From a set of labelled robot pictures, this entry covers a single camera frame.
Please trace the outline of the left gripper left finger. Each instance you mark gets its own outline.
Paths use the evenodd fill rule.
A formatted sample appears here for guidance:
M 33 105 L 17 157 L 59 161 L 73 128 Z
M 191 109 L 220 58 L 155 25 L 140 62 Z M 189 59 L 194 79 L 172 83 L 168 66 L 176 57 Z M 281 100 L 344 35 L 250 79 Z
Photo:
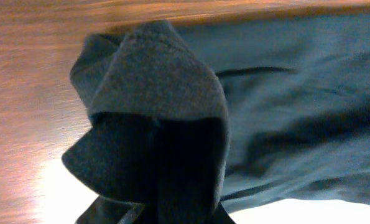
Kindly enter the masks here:
M 98 197 L 75 221 L 75 224 L 133 224 L 141 219 L 145 206 Z

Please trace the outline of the dark green t-shirt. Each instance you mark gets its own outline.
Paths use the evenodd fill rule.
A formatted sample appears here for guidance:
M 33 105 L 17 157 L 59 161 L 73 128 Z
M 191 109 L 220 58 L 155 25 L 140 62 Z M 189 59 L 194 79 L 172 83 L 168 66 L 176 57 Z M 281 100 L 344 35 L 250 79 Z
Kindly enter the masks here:
M 370 205 L 370 13 L 93 34 L 70 81 L 91 129 L 63 165 L 137 223 Z

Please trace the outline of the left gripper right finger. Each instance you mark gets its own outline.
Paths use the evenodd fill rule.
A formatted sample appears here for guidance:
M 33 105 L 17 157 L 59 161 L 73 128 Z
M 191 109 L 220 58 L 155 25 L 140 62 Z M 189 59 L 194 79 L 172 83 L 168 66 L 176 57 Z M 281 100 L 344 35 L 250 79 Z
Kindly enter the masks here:
M 221 203 L 218 204 L 213 216 L 212 224 L 236 224 L 234 220 L 229 216 L 227 211 L 224 209 Z

